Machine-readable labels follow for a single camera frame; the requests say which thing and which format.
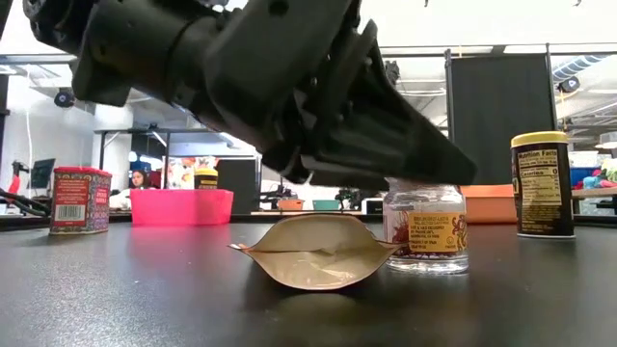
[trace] jar lid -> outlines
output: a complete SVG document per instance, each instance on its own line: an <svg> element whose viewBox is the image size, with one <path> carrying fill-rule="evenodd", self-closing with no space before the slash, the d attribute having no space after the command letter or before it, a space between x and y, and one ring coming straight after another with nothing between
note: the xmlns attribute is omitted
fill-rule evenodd
<svg viewBox="0 0 617 347"><path fill-rule="evenodd" d="M528 134L515 136L510 146L520 147L525 145L545 144L545 143L568 143L568 135L561 131L538 131Z"/></svg>
<svg viewBox="0 0 617 347"><path fill-rule="evenodd" d="M208 169L208 168L201 168L201 169L196 169L195 170L195 174L208 174L208 175L218 175L219 172L217 172L214 169Z"/></svg>

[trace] small jar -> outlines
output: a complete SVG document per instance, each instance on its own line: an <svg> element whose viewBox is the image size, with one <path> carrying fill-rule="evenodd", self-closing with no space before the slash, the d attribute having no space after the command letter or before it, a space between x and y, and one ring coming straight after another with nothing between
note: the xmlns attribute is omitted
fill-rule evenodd
<svg viewBox="0 0 617 347"><path fill-rule="evenodd" d="M469 267L465 197L455 185L389 178L384 197L388 242L404 243L387 262L395 270L456 274Z"/></svg>

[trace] orange tray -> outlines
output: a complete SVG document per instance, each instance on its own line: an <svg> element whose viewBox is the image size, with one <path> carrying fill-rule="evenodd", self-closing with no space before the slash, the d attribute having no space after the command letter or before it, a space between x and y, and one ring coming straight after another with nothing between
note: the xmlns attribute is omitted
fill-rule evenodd
<svg viewBox="0 0 617 347"><path fill-rule="evenodd" d="M470 224L515 224L517 211L512 184L461 187Z"/></svg>

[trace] teal container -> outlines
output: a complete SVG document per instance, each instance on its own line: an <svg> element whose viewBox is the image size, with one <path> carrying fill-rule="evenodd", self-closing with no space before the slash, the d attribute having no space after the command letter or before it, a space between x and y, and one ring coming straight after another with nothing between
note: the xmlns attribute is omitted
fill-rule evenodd
<svg viewBox="0 0 617 347"><path fill-rule="evenodd" d="M338 210L338 200L313 200L312 209L315 211L336 211Z"/></svg>

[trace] person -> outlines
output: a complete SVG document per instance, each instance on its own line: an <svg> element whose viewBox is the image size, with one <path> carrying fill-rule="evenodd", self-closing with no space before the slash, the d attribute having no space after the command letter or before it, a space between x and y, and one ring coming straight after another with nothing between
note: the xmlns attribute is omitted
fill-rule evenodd
<svg viewBox="0 0 617 347"><path fill-rule="evenodd" d="M131 209L131 189L150 189L148 174L143 170L134 170L131 175L130 189L124 189L119 194L109 198L109 208L113 210Z"/></svg>
<svg viewBox="0 0 617 347"><path fill-rule="evenodd" d="M147 189L150 186L148 174L143 170L133 171L131 183L133 184L133 189Z"/></svg>

